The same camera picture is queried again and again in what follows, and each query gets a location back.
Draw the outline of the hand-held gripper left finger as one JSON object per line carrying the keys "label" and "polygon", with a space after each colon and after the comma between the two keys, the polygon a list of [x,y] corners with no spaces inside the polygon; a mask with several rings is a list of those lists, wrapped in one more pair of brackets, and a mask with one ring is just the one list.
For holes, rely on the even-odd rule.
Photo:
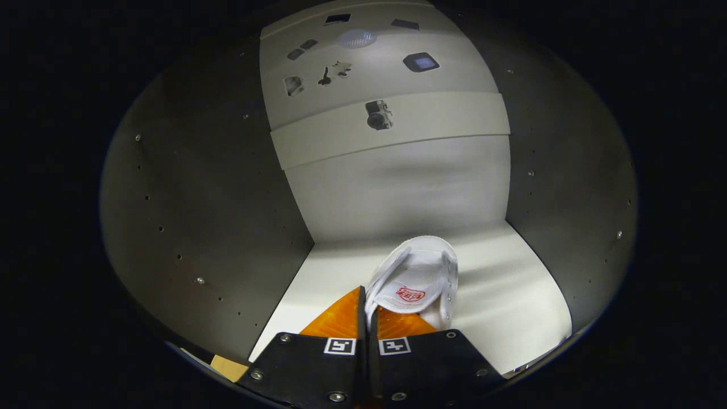
{"label": "hand-held gripper left finger", "polygon": [[365,295],[356,287],[303,331],[278,332],[238,386],[276,407],[355,407],[366,389]]}

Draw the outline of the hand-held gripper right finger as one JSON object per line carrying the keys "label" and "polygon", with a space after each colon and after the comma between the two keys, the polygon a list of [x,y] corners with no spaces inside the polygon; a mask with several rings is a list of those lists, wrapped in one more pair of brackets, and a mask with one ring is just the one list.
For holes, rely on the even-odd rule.
{"label": "hand-held gripper right finger", "polygon": [[503,386],[503,376],[458,329],[378,337],[371,321],[370,400],[380,407],[476,407]]}

